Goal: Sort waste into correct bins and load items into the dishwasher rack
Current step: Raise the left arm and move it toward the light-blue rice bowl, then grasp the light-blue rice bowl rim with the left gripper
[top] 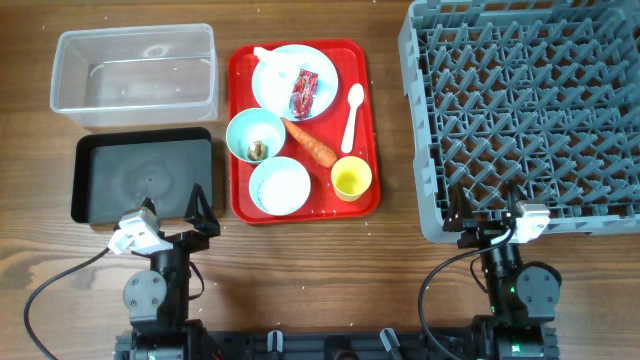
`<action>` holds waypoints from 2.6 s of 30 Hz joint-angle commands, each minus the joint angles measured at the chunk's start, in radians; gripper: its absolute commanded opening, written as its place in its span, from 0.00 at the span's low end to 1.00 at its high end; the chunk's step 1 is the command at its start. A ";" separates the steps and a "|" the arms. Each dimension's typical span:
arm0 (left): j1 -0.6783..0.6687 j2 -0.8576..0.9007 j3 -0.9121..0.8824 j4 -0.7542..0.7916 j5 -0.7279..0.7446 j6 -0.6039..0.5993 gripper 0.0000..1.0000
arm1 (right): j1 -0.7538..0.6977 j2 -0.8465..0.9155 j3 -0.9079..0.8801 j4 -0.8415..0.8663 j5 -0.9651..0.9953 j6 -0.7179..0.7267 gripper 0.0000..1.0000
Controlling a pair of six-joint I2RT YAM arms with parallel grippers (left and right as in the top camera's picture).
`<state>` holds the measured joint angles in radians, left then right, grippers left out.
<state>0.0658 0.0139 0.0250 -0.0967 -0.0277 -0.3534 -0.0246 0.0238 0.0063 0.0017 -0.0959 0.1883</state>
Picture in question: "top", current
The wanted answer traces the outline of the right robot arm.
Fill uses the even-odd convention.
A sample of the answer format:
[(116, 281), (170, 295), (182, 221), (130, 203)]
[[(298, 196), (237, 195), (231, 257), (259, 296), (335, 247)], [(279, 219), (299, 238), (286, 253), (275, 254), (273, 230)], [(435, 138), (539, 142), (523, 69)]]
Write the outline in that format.
[(529, 200), (519, 187), (507, 183), (507, 214), (500, 220), (474, 218), (460, 184), (451, 190), (443, 230), (459, 232), (460, 249), (477, 248), (484, 272), (484, 291), (492, 314), (472, 320), (465, 359), (557, 359), (560, 356), (555, 319), (562, 277), (539, 261), (525, 263), (519, 247), (536, 238), (550, 222), (550, 210)]

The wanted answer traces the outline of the orange carrot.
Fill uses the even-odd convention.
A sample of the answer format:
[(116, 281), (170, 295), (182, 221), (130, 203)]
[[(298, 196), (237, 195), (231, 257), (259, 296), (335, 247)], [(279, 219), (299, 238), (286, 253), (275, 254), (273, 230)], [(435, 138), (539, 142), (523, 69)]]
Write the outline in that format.
[(287, 132), (324, 168), (331, 168), (338, 160), (336, 153), (324, 143), (318, 141), (293, 122), (281, 117)]

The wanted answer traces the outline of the yellow cup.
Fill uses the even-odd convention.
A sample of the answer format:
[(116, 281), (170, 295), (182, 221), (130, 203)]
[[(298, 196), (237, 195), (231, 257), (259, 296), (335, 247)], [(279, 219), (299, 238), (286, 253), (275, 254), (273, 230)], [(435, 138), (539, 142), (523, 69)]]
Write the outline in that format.
[(372, 170), (360, 157), (343, 157), (331, 169), (331, 183), (336, 196), (342, 201), (358, 200), (369, 189), (372, 181)]

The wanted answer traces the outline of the light blue plate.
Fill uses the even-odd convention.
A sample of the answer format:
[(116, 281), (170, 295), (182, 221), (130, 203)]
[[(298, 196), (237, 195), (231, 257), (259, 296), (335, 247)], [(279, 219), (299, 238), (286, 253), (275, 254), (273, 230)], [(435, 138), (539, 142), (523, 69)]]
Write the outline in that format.
[(310, 120), (325, 112), (336, 98), (339, 80), (332, 61), (320, 50), (307, 45), (283, 45), (272, 51), (293, 55), (301, 69), (318, 75), (318, 88), (309, 117), (296, 119), (290, 109), (290, 97), (297, 77), (283, 78), (258, 62), (252, 75), (252, 91), (258, 104), (272, 113), (291, 121)]

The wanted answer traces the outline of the white tissue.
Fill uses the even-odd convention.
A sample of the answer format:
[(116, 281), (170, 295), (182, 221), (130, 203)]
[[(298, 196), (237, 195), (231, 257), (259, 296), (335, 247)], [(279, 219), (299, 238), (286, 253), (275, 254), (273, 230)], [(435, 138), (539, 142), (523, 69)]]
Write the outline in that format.
[(302, 65), (290, 54), (283, 54), (263, 47), (254, 47), (253, 54), (265, 66), (283, 78), (297, 77)]

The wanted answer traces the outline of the light blue bowl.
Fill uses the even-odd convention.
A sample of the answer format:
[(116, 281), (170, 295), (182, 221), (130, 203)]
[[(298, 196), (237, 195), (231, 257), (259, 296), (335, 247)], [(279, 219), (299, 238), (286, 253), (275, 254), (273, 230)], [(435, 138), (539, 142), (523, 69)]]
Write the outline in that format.
[(254, 169), (248, 190), (259, 210), (272, 216), (286, 216), (299, 210), (308, 200), (311, 178), (297, 160), (278, 156), (263, 161)]

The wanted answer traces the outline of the red snack wrapper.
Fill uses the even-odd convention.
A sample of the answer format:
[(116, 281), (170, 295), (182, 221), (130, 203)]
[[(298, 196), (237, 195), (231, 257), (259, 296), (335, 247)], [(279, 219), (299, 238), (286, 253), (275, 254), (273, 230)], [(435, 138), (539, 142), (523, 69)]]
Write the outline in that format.
[(296, 119), (309, 117), (317, 88), (318, 75), (309, 70), (301, 69), (294, 82), (289, 104), (289, 109)]

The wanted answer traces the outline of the brown food scrap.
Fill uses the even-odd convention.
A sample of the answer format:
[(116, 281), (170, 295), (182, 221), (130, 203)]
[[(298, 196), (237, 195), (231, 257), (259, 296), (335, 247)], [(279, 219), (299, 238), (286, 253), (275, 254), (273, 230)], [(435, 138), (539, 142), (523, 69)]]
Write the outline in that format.
[(262, 161), (267, 156), (267, 147), (262, 141), (255, 141), (249, 145), (247, 157), (251, 161)]

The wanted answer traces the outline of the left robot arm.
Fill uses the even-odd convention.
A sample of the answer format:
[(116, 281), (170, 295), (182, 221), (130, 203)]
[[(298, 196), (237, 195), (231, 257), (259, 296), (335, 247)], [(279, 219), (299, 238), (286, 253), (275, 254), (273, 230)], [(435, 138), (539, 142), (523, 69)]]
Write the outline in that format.
[(203, 323), (188, 318), (192, 274), (200, 276), (190, 255), (209, 248), (209, 239), (220, 234), (220, 225), (209, 206), (202, 187), (193, 186), (184, 220), (193, 228), (167, 236), (155, 234), (168, 243), (166, 250), (146, 256), (150, 268), (134, 274), (123, 290), (129, 310), (130, 335), (116, 338), (116, 360), (219, 360), (220, 347)]

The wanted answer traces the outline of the green bowl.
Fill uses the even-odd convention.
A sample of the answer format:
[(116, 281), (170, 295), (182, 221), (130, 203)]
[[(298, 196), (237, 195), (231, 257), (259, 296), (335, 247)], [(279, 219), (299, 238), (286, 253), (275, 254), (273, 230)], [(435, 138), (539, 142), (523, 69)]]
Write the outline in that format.
[[(285, 144), (286, 130), (281, 119), (263, 108), (249, 108), (236, 114), (226, 129), (226, 144), (237, 159), (259, 164), (279, 154)], [(262, 141), (267, 147), (267, 156), (262, 161), (251, 161), (247, 157), (250, 144)]]

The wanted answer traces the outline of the white rice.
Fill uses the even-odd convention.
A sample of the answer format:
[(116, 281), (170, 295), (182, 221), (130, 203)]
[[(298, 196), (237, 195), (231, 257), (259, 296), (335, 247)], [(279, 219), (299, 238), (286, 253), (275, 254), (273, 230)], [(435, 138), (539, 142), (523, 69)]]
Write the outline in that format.
[(273, 172), (258, 186), (258, 203), (270, 215), (288, 215), (305, 203), (309, 190), (306, 173), (294, 170)]

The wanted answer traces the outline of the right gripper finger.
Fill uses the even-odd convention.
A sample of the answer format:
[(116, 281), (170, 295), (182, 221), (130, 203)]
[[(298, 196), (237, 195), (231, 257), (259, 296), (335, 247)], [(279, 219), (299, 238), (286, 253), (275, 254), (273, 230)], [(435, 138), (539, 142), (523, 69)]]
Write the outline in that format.
[(519, 202), (525, 199), (524, 193), (515, 182), (507, 183), (508, 210), (511, 215), (521, 215)]
[(473, 212), (464, 188), (456, 183), (450, 194), (450, 203), (444, 217), (443, 230), (445, 232), (462, 232), (473, 227)]

